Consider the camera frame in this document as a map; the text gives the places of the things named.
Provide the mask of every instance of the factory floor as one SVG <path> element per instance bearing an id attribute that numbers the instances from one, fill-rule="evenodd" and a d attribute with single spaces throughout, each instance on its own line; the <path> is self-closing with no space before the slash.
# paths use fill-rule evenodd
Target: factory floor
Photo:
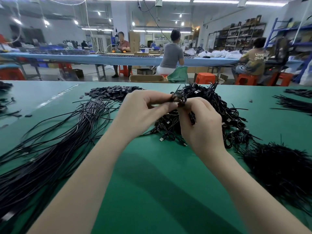
<path id="1" fill-rule="evenodd" d="M 36 74 L 36 70 L 33 66 L 30 65 L 23 65 L 24 70 L 27 75 L 34 75 Z M 98 81 L 97 74 L 96 74 L 96 67 L 95 65 L 72 65 L 73 69 L 81 69 L 83 70 L 84 78 L 80 79 L 81 81 Z M 60 78 L 60 72 L 58 68 L 44 68 L 44 67 L 38 67 L 41 77 L 43 80 L 47 81 L 58 81 Z M 100 75 L 103 75 L 102 68 L 99 67 L 99 73 Z M 136 69 L 132 69 L 133 74 L 137 74 Z M 113 66 L 108 65 L 105 66 L 105 74 L 106 79 L 108 82 L 129 82 L 128 77 L 124 77 L 122 74 L 118 78 L 112 78 L 112 76 L 115 74 L 115 71 L 113 69 Z M 222 73 L 224 75 L 228 76 L 228 80 L 226 84 L 233 84 L 234 83 L 234 77 L 231 72 L 231 68 L 225 68 L 224 72 Z M 188 73 L 188 82 L 194 82 L 194 73 Z M 29 80 L 39 80 L 38 77 L 31 78 Z"/>

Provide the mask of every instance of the ceiling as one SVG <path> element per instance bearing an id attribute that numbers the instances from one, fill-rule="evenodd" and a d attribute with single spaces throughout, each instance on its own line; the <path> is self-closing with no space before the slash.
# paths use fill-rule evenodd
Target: ceiling
<path id="1" fill-rule="evenodd" d="M 251 1 L 269 1 L 269 0 L 251 0 Z M 58 0 L 65 4 L 81 3 L 79 0 L 67 1 Z M 16 3 L 14 0 L 0 0 L 4 9 L 0 13 L 11 15 L 17 13 Z M 136 1 L 128 1 L 130 15 L 133 15 L 133 21 L 136 26 L 156 26 L 154 21 L 158 17 L 159 26 L 179 27 L 184 22 L 184 27 L 202 26 L 206 15 L 213 16 L 225 7 L 227 9 L 237 10 L 236 5 L 232 4 L 215 4 L 215 3 L 190 3 L 190 2 L 163 2 L 162 7 L 155 7 L 154 1 L 140 1 L 141 11 Z M 46 19 L 76 19 L 82 26 L 113 27 L 112 11 L 110 1 L 87 1 L 76 6 L 62 5 L 51 0 L 41 0 L 38 3 L 32 3 L 30 0 L 18 0 L 21 15 L 42 18 L 42 13 Z"/>

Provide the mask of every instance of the green workbench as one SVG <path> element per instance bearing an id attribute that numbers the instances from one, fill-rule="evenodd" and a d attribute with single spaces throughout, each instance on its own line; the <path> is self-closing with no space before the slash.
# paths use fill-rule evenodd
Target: green workbench
<path id="1" fill-rule="evenodd" d="M 0 130 L 0 151 L 5 153 L 19 143 L 22 135 L 37 122 L 74 111 L 79 96 L 91 88 L 109 85 L 139 86 L 147 90 L 170 93 L 178 84 L 116 82 L 38 82 L 11 81 L 10 95 L 15 108 L 27 108 L 33 116 L 15 119 Z M 53 92 L 23 94 L 15 88 L 37 92 L 45 85 Z M 302 101 L 303 97 L 285 94 L 285 87 L 219 85 L 216 92 L 231 107 L 240 110 L 248 120 L 247 128 L 263 143 L 280 142 L 292 149 L 312 154 L 311 117 L 295 111 L 274 110 L 273 95 L 283 94 Z M 15 93 L 23 95 L 20 102 Z M 203 165 L 189 147 L 173 141 L 160 142 L 159 134 L 136 138 L 119 158 L 92 234 L 102 233 L 247 233 L 230 197 L 219 181 Z M 233 150 L 229 152 L 237 158 Z M 248 169 L 242 160 L 239 163 Z M 312 218 L 287 207 L 303 224 L 312 229 Z"/>

